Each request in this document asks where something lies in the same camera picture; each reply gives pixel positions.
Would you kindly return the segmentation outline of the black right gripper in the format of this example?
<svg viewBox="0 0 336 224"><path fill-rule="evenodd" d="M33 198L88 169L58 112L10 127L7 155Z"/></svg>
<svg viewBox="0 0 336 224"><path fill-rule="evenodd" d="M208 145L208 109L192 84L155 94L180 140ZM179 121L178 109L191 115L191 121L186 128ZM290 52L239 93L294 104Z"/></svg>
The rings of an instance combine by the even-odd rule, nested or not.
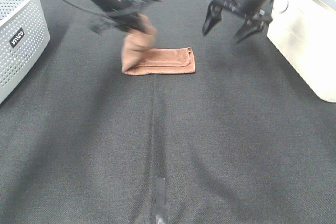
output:
<svg viewBox="0 0 336 224"><path fill-rule="evenodd" d="M261 13L261 8L267 0L210 0L202 34L206 36L211 29L222 21L222 10L228 10L239 17L248 18L234 36L235 43L240 43L249 36L260 33L264 22L269 24L272 18Z"/></svg>

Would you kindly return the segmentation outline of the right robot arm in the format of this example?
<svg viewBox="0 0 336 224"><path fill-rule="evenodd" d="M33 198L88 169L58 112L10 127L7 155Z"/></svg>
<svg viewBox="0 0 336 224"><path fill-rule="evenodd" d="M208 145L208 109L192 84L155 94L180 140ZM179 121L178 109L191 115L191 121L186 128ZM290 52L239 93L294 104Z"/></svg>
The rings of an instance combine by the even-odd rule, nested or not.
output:
<svg viewBox="0 0 336 224"><path fill-rule="evenodd" d="M222 11L232 12L244 19L244 24L234 35L239 43L249 36L263 31L265 25L272 22L270 15L261 12L268 0L209 0L206 18L202 27L202 34L206 36L210 30L222 21Z"/></svg>

